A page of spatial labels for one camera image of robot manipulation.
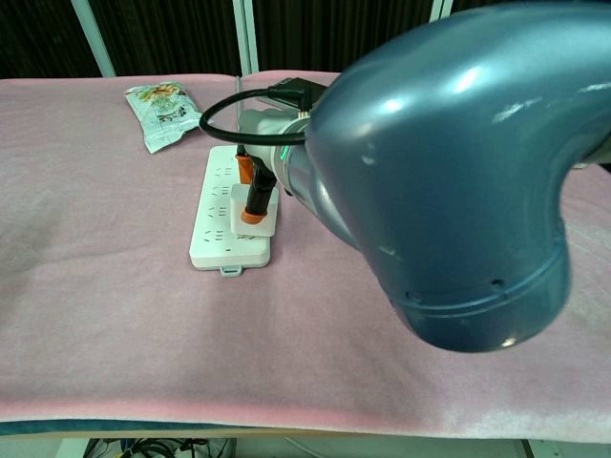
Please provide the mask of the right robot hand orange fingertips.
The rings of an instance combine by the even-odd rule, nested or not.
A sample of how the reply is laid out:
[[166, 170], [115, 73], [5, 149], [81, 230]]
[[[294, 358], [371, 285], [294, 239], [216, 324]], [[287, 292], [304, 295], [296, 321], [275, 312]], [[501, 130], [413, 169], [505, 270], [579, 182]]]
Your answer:
[[[239, 133], [248, 135], [288, 135], [301, 133], [309, 121], [309, 113], [298, 114], [290, 110], [245, 110], [239, 116]], [[250, 225], [259, 224], [267, 216], [271, 194], [278, 176], [286, 182], [284, 165], [280, 159], [291, 145], [275, 140], [271, 145], [243, 143], [245, 153], [253, 164], [253, 177], [241, 220]]]

